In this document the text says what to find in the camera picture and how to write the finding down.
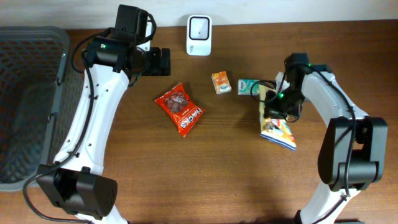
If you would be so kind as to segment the grey plastic basket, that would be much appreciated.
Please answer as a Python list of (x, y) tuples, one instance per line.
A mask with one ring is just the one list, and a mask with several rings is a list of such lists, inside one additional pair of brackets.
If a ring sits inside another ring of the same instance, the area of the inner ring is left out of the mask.
[(1, 28), (1, 190), (19, 191), (66, 140), (83, 89), (58, 27)]

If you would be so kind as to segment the red snack bag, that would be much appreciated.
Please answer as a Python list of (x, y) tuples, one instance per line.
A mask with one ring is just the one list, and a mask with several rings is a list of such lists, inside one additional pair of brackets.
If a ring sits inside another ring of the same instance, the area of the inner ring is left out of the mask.
[(199, 117), (205, 112), (204, 109), (191, 101), (183, 83), (178, 83), (154, 101), (170, 116), (183, 137), (189, 133)]

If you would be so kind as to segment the orange tissue pack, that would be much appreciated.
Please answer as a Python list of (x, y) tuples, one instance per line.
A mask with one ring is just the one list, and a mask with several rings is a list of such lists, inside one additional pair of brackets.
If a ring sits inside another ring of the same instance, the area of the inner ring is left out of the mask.
[(228, 93), (232, 90), (227, 73), (225, 71), (213, 73), (211, 79), (216, 91), (216, 94)]

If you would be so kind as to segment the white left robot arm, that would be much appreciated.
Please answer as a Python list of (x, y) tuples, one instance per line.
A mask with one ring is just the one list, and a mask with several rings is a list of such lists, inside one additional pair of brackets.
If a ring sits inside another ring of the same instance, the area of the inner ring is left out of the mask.
[(114, 27), (79, 44), (85, 79), (72, 125), (53, 164), (33, 177), (68, 223), (125, 222), (117, 182), (103, 176), (105, 147), (124, 92), (142, 76), (171, 73), (170, 50), (150, 46), (156, 28), (152, 14), (120, 5)]

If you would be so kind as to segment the cream chips bag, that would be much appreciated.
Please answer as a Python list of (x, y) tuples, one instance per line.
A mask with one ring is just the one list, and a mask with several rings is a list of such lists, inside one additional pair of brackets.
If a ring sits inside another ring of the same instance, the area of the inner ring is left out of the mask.
[(276, 76), (276, 81), (271, 80), (270, 82), (260, 82), (258, 84), (259, 88), (259, 122), (261, 125), (260, 136), (266, 140), (274, 142), (282, 147), (295, 151), (297, 146), (293, 134), (287, 125), (285, 119), (271, 119), (264, 118), (264, 107), (266, 98), (266, 93), (268, 91), (276, 92), (281, 81), (283, 73), (279, 72)]

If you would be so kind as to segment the teal tissue pack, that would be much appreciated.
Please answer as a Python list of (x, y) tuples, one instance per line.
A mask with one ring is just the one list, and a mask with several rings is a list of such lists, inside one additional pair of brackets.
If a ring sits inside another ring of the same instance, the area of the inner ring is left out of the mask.
[(238, 95), (256, 96), (259, 94), (258, 81), (253, 79), (238, 80)]

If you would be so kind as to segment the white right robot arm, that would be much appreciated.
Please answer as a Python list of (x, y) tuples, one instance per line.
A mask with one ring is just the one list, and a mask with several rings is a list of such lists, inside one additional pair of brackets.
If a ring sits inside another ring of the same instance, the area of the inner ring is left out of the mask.
[(305, 100), (326, 124), (318, 155), (320, 183), (294, 223), (334, 223), (348, 202), (384, 173), (388, 125), (358, 108), (325, 64), (311, 64), (306, 53), (292, 53), (285, 71), (264, 98), (264, 119), (300, 117)]

